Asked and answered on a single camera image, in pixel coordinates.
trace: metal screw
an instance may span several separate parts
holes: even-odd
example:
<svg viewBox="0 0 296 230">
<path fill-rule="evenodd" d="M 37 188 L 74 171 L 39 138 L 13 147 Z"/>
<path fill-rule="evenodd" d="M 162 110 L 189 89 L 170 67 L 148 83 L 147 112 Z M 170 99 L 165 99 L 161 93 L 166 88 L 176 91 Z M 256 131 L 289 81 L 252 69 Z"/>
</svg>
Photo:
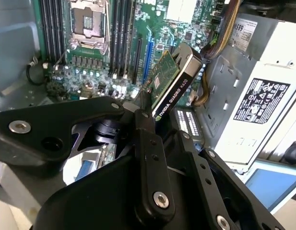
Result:
<svg viewBox="0 0 296 230">
<path fill-rule="evenodd" d="M 183 136 L 186 138 L 186 139 L 189 139 L 190 136 L 187 134 L 187 133 L 183 133 Z"/>
<path fill-rule="evenodd" d="M 222 216 L 217 216 L 217 223 L 218 225 L 221 227 L 222 230 L 230 230 L 230 225 L 228 223 L 228 221 L 222 217 Z"/>
<path fill-rule="evenodd" d="M 146 117 L 146 118 L 149 117 L 149 115 L 147 115 L 146 113 L 142 113 L 142 115 L 143 115 L 144 117 Z"/>
<path fill-rule="evenodd" d="M 111 106 L 114 107 L 115 109 L 119 109 L 119 105 L 117 105 L 115 103 L 112 103 Z"/>
<path fill-rule="evenodd" d="M 216 157 L 215 154 L 214 154 L 212 151 L 208 151 L 208 154 L 209 154 L 211 157 L 213 157 L 213 158 Z"/>
<path fill-rule="evenodd" d="M 32 128 L 26 121 L 12 121 L 9 129 L 13 133 L 24 134 L 30 132 Z"/>
<path fill-rule="evenodd" d="M 157 206 L 161 208 L 168 208 L 169 200 L 168 197 L 162 192 L 155 192 L 153 195 L 153 200 Z"/>
</svg>

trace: power supply label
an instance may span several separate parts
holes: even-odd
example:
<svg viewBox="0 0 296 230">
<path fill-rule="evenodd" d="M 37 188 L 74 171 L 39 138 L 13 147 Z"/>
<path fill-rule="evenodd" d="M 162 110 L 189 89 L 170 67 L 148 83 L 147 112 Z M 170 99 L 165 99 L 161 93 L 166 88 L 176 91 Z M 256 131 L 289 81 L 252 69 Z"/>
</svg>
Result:
<svg viewBox="0 0 296 230">
<path fill-rule="evenodd" d="M 230 38 L 230 45 L 246 51 L 258 23 L 242 18 L 237 18 Z"/>
<path fill-rule="evenodd" d="M 268 122 L 290 84 L 254 78 L 234 120 L 257 124 Z"/>
</svg>

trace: black cable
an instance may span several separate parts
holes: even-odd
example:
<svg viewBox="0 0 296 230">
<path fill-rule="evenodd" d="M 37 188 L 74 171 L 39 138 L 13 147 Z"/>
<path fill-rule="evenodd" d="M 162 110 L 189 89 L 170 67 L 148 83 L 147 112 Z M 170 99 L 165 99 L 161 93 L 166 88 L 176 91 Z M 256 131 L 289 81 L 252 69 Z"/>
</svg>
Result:
<svg viewBox="0 0 296 230">
<path fill-rule="evenodd" d="M 32 85 L 35 85 L 35 86 L 43 85 L 44 82 L 36 83 L 36 82 L 34 82 L 34 81 L 31 79 L 31 76 L 30 76 L 30 74 L 29 74 L 29 70 L 30 70 L 30 69 L 31 69 L 31 65 L 27 65 L 27 66 L 26 66 L 26 77 L 27 77 L 28 82 L 29 82 L 30 84 L 32 84 Z"/>
</svg>

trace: black plastic bracket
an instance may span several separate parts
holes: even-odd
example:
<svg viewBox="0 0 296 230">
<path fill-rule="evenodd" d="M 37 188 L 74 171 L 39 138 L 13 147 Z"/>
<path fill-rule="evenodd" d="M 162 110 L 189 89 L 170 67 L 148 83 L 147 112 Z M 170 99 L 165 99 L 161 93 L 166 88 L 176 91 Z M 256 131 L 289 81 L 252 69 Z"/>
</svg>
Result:
<svg viewBox="0 0 296 230">
<path fill-rule="evenodd" d="M 123 106 L 110 97 L 1 112 L 0 161 L 41 176 L 57 173 L 90 126 L 123 114 Z M 30 131 L 12 131 L 13 121 L 25 121 Z"/>
</svg>

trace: white sticker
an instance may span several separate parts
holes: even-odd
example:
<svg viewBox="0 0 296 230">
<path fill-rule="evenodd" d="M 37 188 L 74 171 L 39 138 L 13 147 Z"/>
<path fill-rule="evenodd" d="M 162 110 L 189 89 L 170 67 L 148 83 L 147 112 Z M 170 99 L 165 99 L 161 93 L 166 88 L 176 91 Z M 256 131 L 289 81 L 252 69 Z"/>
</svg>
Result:
<svg viewBox="0 0 296 230">
<path fill-rule="evenodd" d="M 257 24 L 257 22 L 237 18 L 230 38 L 230 44 L 245 52 Z"/>
<path fill-rule="evenodd" d="M 159 79 L 158 79 L 158 76 L 155 78 L 154 80 L 154 86 L 155 86 L 155 89 L 157 90 L 158 86 L 159 86 Z"/>
</svg>

